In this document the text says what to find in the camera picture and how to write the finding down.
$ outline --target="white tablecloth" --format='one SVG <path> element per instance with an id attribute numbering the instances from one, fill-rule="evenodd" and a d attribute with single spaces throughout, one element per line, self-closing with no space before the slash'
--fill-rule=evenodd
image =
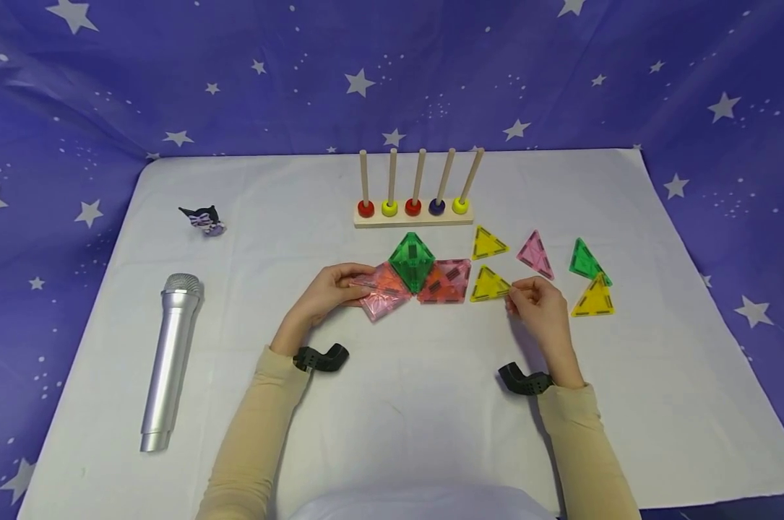
<path id="1" fill-rule="evenodd" d="M 459 154 L 457 196 L 473 154 Z M 417 157 L 398 158 L 409 197 Z M 426 161 L 434 197 L 443 154 Z M 369 158 L 382 198 L 387 155 Z M 20 519 L 187 519 L 288 307 L 320 267 L 379 264 L 406 229 L 355 230 L 358 158 L 163 159 L 147 166 L 108 265 Z M 473 262 L 507 280 L 533 273 L 514 255 L 539 229 L 569 302 L 589 280 L 568 273 L 582 236 L 611 276 L 617 314 L 572 319 L 611 443 L 642 508 L 784 493 L 784 430 L 721 321 L 631 149 L 487 153 L 470 200 L 477 224 L 511 251 Z M 228 225 L 205 239 L 178 206 L 215 204 Z M 439 259 L 469 257 L 475 227 L 419 228 Z M 206 286 L 171 447 L 141 454 L 140 423 L 168 274 Z M 501 301 L 419 305 L 371 324 L 359 308 L 311 336 L 351 359 L 317 373 L 285 445 L 275 513 L 359 486 L 484 482 L 559 504 L 534 400 L 504 393 L 497 368 L 538 354 Z"/>

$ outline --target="green triangle tile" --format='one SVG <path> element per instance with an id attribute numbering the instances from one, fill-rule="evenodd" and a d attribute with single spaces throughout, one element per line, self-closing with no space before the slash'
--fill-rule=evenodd
<path id="1" fill-rule="evenodd" d="M 585 276 L 589 280 L 593 280 L 598 273 L 602 273 L 603 278 L 606 279 L 606 285 L 611 286 L 611 278 L 600 267 L 600 262 L 596 261 L 596 258 L 591 255 L 588 246 L 585 245 L 582 238 L 578 238 L 577 242 L 574 242 L 574 253 L 571 256 L 571 266 L 568 269 L 572 273 Z"/>

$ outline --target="wooden base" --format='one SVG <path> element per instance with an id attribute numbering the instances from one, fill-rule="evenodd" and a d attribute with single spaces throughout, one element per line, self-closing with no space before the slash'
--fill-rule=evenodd
<path id="1" fill-rule="evenodd" d="M 357 213 L 357 204 L 354 204 L 354 227 L 356 228 L 369 228 L 369 227 L 414 227 L 418 225 L 464 225 L 473 224 L 473 204 L 470 203 L 470 208 L 465 214 L 458 214 L 452 210 L 452 199 L 443 199 L 445 203 L 445 210 L 438 217 L 429 212 L 429 201 L 421 199 L 421 213 L 417 217 L 409 217 L 404 212 L 403 207 L 406 206 L 405 201 L 398 201 L 398 212 L 394 217 L 385 217 L 379 210 L 383 201 L 372 201 L 374 207 L 378 208 L 375 213 L 368 219 L 360 217 Z"/>

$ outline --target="green diamond shape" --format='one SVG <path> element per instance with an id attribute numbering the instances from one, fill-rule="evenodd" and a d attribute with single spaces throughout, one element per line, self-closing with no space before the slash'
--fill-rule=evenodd
<path id="1" fill-rule="evenodd" d="M 435 255 L 414 233 L 407 233 L 389 258 L 389 263 L 413 293 L 423 289 L 434 262 Z"/>

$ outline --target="beige sleeve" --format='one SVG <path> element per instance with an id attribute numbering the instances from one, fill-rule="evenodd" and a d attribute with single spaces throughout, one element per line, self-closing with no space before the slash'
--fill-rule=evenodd
<path id="1" fill-rule="evenodd" d="M 309 373 L 265 349 L 218 449 L 196 520 L 264 520 L 293 409 Z"/>
<path id="2" fill-rule="evenodd" d="M 553 444 L 568 520 L 639 519 L 600 421 L 594 388 L 552 386 L 539 396 L 539 410 Z"/>

